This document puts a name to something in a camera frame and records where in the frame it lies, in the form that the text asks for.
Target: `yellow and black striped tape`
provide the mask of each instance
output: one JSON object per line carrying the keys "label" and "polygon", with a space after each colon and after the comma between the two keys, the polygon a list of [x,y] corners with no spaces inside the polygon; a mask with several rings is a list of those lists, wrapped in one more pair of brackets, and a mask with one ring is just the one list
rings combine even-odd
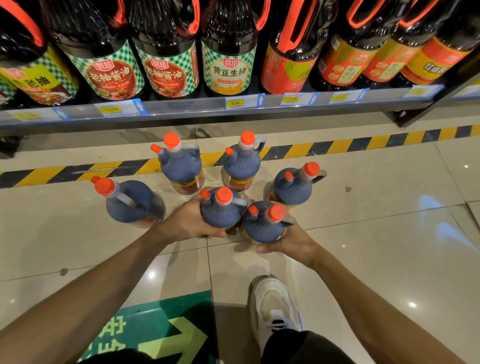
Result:
{"label": "yellow and black striped tape", "polygon": [[[320,156],[388,148],[391,146],[410,146],[476,135],[480,135],[480,124],[328,142],[266,146],[260,153],[260,157],[263,161]],[[203,167],[221,166],[223,154],[224,152],[202,153]],[[119,177],[158,172],[161,172],[161,167],[157,158],[82,164],[79,166],[47,167],[34,170],[15,170],[0,172],[0,188],[89,181],[93,176]]]}

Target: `forearm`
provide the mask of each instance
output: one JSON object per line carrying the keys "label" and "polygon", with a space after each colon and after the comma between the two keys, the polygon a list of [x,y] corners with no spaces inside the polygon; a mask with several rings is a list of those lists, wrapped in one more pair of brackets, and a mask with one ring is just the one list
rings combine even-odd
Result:
{"label": "forearm", "polygon": [[85,350],[128,298],[153,259],[173,241],[163,224],[0,331],[2,362],[63,364]]}
{"label": "forearm", "polygon": [[377,364],[464,364],[320,247],[313,264],[355,336]]}

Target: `white sneaker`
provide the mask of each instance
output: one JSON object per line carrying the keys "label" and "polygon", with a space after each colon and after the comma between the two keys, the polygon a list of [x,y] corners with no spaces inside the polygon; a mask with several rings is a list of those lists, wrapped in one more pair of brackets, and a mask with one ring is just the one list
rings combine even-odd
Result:
{"label": "white sneaker", "polygon": [[250,322],[260,351],[272,334],[284,328],[302,331],[300,313],[285,285],[275,277],[263,277],[253,287]]}

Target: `tiled floor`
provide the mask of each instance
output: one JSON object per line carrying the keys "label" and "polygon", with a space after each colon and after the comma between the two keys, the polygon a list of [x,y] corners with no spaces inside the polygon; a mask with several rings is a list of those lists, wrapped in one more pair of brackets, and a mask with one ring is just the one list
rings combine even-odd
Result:
{"label": "tiled floor", "polygon": [[[410,129],[467,125],[474,119],[471,115],[438,116]],[[283,122],[278,133],[272,133],[272,128],[261,130],[273,125],[270,121],[243,127],[238,123],[215,128],[186,126],[177,131],[193,141],[197,135],[203,152],[222,151],[237,143],[246,127],[267,132],[263,135],[268,145],[398,132],[377,114],[365,114],[363,120],[362,127],[330,125],[312,130],[318,121],[308,118],[295,121],[294,129]],[[339,126],[349,126],[349,122],[354,124],[350,119]],[[77,136],[83,140],[62,135],[32,137],[16,158],[0,160],[0,170],[152,158],[149,144],[160,142],[171,130],[102,132],[92,142],[87,141],[88,134],[80,133]],[[480,232],[475,221],[480,221],[478,156],[480,136],[272,160],[262,163],[243,197],[262,199],[265,184],[280,169],[318,162],[328,177],[314,187],[305,205],[293,209],[298,223],[367,285],[473,364],[480,360]],[[220,167],[207,168],[205,184],[220,185],[219,172]],[[162,174],[115,178],[119,182],[128,179],[143,181],[158,191],[167,203],[167,213],[186,200]],[[111,220],[105,200],[88,181],[1,189],[0,204],[0,327],[144,232]],[[60,275],[63,268],[68,269],[64,276]],[[192,239],[169,246],[124,306],[212,290],[221,362],[258,363],[260,353],[246,303],[251,281],[265,274],[279,277],[288,286],[305,329],[328,337],[357,364],[373,363],[313,271],[280,254],[258,255],[235,232],[225,239]]]}

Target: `green floor sign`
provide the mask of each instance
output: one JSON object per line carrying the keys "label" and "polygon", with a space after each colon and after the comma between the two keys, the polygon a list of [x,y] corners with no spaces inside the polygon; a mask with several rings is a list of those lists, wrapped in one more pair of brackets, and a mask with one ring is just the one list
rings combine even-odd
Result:
{"label": "green floor sign", "polygon": [[125,348],[169,363],[214,364],[218,355],[210,291],[121,308],[80,360]]}

